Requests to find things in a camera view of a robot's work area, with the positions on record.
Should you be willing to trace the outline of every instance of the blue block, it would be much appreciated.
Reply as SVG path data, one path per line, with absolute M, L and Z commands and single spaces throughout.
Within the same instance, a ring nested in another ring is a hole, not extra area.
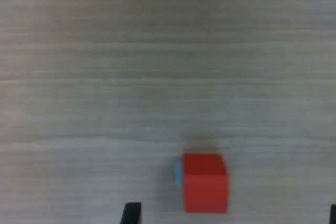
M 178 188 L 183 188 L 183 163 L 178 161 L 175 165 L 175 184 Z

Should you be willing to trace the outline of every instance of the table surface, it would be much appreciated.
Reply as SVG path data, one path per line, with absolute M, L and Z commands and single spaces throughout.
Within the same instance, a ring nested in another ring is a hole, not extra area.
M 0 0 L 2 224 L 328 223 L 336 0 Z M 188 215 L 219 152 L 227 215 Z

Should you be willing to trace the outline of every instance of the wooden table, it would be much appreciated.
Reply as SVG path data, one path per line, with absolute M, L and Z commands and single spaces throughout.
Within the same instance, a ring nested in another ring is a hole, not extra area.
M 230 210 L 188 215 L 184 151 Z M 0 0 L 1 224 L 327 224 L 336 0 Z

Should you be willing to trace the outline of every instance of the gray wooden surface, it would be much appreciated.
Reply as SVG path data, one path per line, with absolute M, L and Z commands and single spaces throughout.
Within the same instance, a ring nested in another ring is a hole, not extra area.
M 187 215 L 183 151 L 229 214 Z M 0 223 L 328 223 L 336 0 L 0 0 Z

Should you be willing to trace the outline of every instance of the red cube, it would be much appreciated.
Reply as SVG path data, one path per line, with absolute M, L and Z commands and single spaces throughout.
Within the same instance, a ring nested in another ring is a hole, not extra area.
M 184 154 L 186 212 L 226 213 L 229 175 L 218 154 Z

